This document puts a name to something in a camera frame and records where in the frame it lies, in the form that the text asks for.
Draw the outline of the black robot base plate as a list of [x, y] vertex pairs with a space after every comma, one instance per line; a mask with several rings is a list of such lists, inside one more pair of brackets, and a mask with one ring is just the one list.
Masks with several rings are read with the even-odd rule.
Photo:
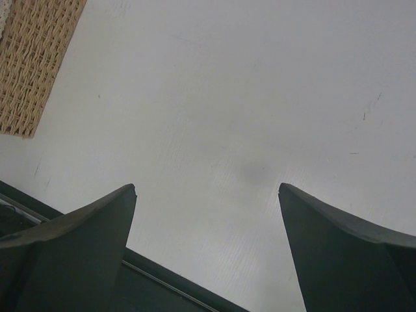
[[[10, 202], [12, 216], [20, 209], [39, 213], [38, 224], [64, 214], [2, 183], [1, 198]], [[18, 231], [1, 232], [1, 238]], [[182, 278], [125, 246], [107, 311], [238, 311], [236, 304]]]

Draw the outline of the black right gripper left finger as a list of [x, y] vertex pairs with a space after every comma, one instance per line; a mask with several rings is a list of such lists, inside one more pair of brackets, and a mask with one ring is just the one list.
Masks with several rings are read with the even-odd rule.
[[137, 195], [124, 185], [1, 238], [2, 311], [107, 311]]

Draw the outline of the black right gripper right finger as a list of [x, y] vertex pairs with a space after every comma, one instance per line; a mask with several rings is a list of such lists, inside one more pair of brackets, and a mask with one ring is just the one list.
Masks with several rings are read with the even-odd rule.
[[307, 311], [414, 311], [415, 237], [288, 183], [279, 204]]

